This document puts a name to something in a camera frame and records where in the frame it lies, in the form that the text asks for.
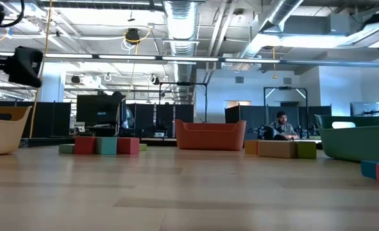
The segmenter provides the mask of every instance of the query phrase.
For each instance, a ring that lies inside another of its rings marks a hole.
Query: ceiling
[[[97,8],[101,0],[90,0]],[[199,6],[199,18],[197,22],[196,56],[207,54],[210,39],[214,30],[214,15],[219,9],[221,0],[208,0]],[[241,20],[230,21],[225,40],[219,50],[219,55],[225,53],[238,53],[248,43],[249,27],[254,16],[271,7],[271,0],[237,0],[234,2],[236,9],[243,10]],[[18,0],[4,3],[6,14],[9,18],[15,18],[20,10]],[[326,17],[332,10],[339,13],[343,10],[367,10],[379,6],[379,1],[330,1],[330,0],[306,0],[292,15]],[[27,46],[45,50],[46,39],[40,31],[46,31],[47,8],[40,6],[27,7],[25,19],[11,28],[10,36],[0,41],[0,51],[13,51],[17,46]],[[54,8],[50,27],[51,38],[49,40],[49,53],[99,53],[99,54],[138,54],[138,55],[170,55],[168,43],[162,39],[168,37],[165,15],[163,12],[149,12],[145,10],[120,10],[120,9],[95,9],[95,8]],[[122,46],[122,37],[128,28],[138,28],[141,38],[147,38],[133,49]],[[64,30],[71,36],[82,39],[67,38],[63,33],[56,34],[57,30]],[[0,38],[6,34],[6,30],[0,28]],[[276,58],[300,58],[313,59],[318,57],[327,49],[305,49],[291,47],[276,47]],[[261,49],[259,55],[263,58],[272,58],[273,51]],[[107,88],[119,87],[122,90],[130,90],[130,85],[136,89],[157,89],[148,80],[152,74],[158,76],[162,81],[174,80],[174,66],[171,64],[106,64],[106,63],[82,63],[73,62],[63,65],[67,71],[66,82],[71,83],[73,74],[86,74],[102,77],[102,85]],[[273,65],[262,65],[262,71],[270,71]],[[298,66],[279,65],[277,70],[295,71]],[[6,77],[0,74],[0,81],[6,81]],[[73,98],[76,94],[95,94],[93,92],[70,92],[66,97]],[[156,94],[142,95],[143,98]]]

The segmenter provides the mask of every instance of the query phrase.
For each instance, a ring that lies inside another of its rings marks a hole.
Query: air duct
[[[196,36],[198,4],[188,1],[164,1],[170,39],[193,40]],[[195,44],[171,42],[173,56],[194,56]],[[175,81],[191,81],[192,65],[175,64]]]
[[[285,21],[292,12],[299,7],[303,0],[274,0],[272,8],[265,14],[260,15],[258,22],[258,32],[262,32],[273,26],[283,27]],[[255,38],[239,53],[239,58],[253,58],[262,48],[261,44],[267,39],[263,34],[258,33]]]

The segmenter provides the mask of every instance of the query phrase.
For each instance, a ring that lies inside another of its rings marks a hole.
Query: man
[[[291,139],[291,138],[299,139],[299,136],[293,130],[292,125],[287,122],[287,115],[285,112],[280,111],[280,112],[276,113],[276,118],[278,118],[278,120],[273,122],[271,125],[273,128],[275,128],[275,130],[277,128],[281,129],[281,130],[280,129],[276,130],[277,131],[276,135],[282,135],[282,136],[286,137],[287,139]]]

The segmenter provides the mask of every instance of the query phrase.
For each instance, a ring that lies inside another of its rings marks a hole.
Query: pillar
[[[45,63],[39,102],[63,102],[65,68],[63,64]]]

